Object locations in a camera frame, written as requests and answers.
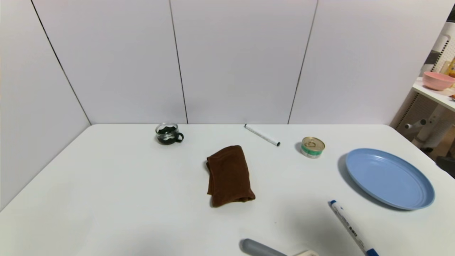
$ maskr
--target can lid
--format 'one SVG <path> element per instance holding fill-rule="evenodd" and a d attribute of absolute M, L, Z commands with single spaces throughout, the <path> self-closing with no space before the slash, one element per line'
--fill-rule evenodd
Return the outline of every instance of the can lid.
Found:
<path fill-rule="evenodd" d="M 325 148 L 324 142 L 315 137 L 304 137 L 302 140 L 302 148 L 306 147 L 312 151 L 323 151 Z"/>

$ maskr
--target white wall panel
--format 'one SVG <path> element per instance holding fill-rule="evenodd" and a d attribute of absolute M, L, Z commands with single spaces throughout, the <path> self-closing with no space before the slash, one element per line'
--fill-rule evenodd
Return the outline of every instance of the white wall panel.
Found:
<path fill-rule="evenodd" d="M 92 123 L 186 123 L 168 0 L 35 0 Z"/>
<path fill-rule="evenodd" d="M 30 0 L 1 8 L 0 209 L 89 126 Z"/>
<path fill-rule="evenodd" d="M 189 123 L 287 123 L 316 0 L 171 0 Z"/>
<path fill-rule="evenodd" d="M 290 123 L 389 124 L 452 0 L 319 0 Z"/>

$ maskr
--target blue plate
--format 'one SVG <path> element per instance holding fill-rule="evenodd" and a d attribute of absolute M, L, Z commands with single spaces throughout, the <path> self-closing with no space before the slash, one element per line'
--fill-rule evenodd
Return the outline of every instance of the blue plate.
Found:
<path fill-rule="evenodd" d="M 416 167 L 384 151 L 359 148 L 346 157 L 352 179 L 377 200 L 405 210 L 421 209 L 435 200 L 430 181 Z"/>

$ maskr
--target tin can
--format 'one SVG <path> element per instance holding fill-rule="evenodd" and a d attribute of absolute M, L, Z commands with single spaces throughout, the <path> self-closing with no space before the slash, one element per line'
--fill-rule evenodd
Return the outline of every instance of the tin can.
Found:
<path fill-rule="evenodd" d="M 303 155 L 315 159 L 321 156 L 324 148 L 325 144 L 322 140 L 315 137 L 304 137 L 300 151 Z"/>

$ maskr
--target cup handle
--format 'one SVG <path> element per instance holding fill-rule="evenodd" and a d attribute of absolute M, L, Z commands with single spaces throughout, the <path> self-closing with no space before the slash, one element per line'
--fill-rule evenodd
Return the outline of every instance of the cup handle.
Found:
<path fill-rule="evenodd" d="M 182 133 L 178 133 L 178 135 L 181 136 L 182 139 L 178 139 L 179 136 L 177 136 L 177 138 L 175 139 L 175 141 L 177 141 L 177 142 L 182 142 L 182 140 L 183 140 L 185 137 L 183 136 Z"/>

